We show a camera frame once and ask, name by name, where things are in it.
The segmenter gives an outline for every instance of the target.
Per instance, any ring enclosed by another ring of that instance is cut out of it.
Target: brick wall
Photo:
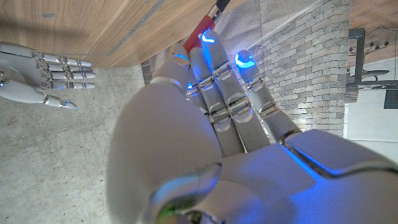
[[[349,4],[317,2],[249,49],[299,128],[343,135]]]

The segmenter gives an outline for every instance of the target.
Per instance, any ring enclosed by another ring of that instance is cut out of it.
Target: blue led light
[[[252,60],[248,62],[241,62],[238,59],[238,55],[235,56],[235,64],[241,68],[250,68],[251,66],[254,66],[256,63],[254,63]]]
[[[188,60],[188,59],[186,58],[186,56],[180,55],[180,54],[174,55],[174,57],[180,57],[180,58],[182,58],[182,59],[184,59],[184,60]]]
[[[206,31],[204,31],[204,33],[201,35],[201,39],[202,39],[204,42],[214,43],[214,42],[215,42],[214,39],[207,39],[207,38],[205,37],[205,34],[206,34],[209,30],[210,30],[210,28],[207,29]]]

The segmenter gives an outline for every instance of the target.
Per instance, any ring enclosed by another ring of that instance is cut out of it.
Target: mechanical finger
[[[93,72],[43,72],[43,78],[50,80],[81,80],[86,78],[95,78]]]
[[[94,83],[78,83],[78,82],[42,81],[42,87],[56,89],[56,90],[90,89],[90,88],[95,88],[95,84]]]
[[[50,62],[50,63],[60,63],[60,64],[65,64],[65,65],[82,66],[82,67],[90,67],[93,65],[91,62],[88,62],[85,60],[68,58],[68,57],[58,56],[58,55],[37,53],[36,56],[38,58],[42,58],[42,60],[44,62]]]
[[[76,109],[69,100],[61,100],[55,96],[46,95],[34,87],[15,80],[0,82],[0,96],[21,103],[44,103],[48,106]]]
[[[37,62],[37,68],[48,72],[93,72],[93,69],[88,67],[46,62]]]

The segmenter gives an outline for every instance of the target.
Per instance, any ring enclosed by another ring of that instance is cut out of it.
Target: white robotic hand
[[[247,51],[235,57],[242,86],[218,35],[200,38],[189,55],[177,44],[119,117],[106,180],[113,222],[397,223],[396,164],[302,133]]]
[[[21,45],[0,42],[0,96],[21,103],[43,103],[76,109],[69,100],[37,91],[41,89],[86,89],[94,83],[70,82],[95,78],[91,63],[40,53]]]

